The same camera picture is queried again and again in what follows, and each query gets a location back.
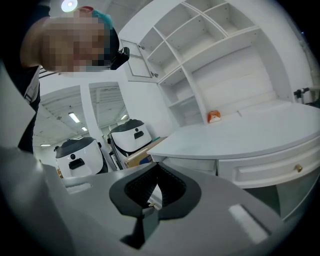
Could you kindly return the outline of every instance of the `small toy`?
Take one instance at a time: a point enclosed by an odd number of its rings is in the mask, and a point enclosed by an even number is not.
[[[221,114],[218,110],[210,111],[208,114],[208,123],[214,123],[221,120]]]

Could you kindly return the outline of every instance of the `cabinet door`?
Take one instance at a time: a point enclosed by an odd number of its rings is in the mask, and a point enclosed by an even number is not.
[[[125,73],[131,82],[157,83],[158,74],[152,72],[147,58],[144,56],[141,47],[134,42],[120,40],[122,47],[130,49],[130,58],[124,64]]]

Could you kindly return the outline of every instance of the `teal hair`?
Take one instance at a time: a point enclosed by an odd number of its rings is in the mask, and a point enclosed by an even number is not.
[[[96,9],[94,9],[92,11],[92,17],[93,18],[99,18],[101,20],[103,20],[103,23],[108,25],[108,29],[113,29],[113,23],[112,23],[112,19],[111,19],[111,16],[108,15],[108,14],[104,14]]]

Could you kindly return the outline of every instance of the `gray surface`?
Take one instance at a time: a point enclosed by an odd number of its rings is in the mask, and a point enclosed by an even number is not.
[[[228,255],[253,246],[228,209],[243,205],[269,231],[282,226],[268,206],[231,182],[182,167],[170,167],[194,179],[201,187],[201,199],[186,217],[161,221],[143,252],[158,255]]]
[[[0,184],[10,208],[30,233],[57,255],[237,253],[253,244],[228,212],[235,204],[242,204],[271,233],[283,227],[269,207],[229,181],[171,166],[200,185],[200,202],[184,218],[161,221],[140,250],[132,249],[119,238],[132,233],[135,219],[118,213],[110,202],[109,187],[148,164],[62,182],[55,168],[40,164],[31,154],[0,149],[0,155]],[[85,183],[91,187],[72,194],[66,189]]]
[[[120,214],[110,200],[109,189],[116,181],[141,168],[137,167],[130,170],[126,169],[86,177],[64,178],[63,183],[67,187],[83,183],[91,184],[92,187],[84,191],[68,195],[69,200],[72,201],[79,211],[88,214],[99,225],[112,232],[117,239],[121,239],[132,233],[136,224],[136,218]]]

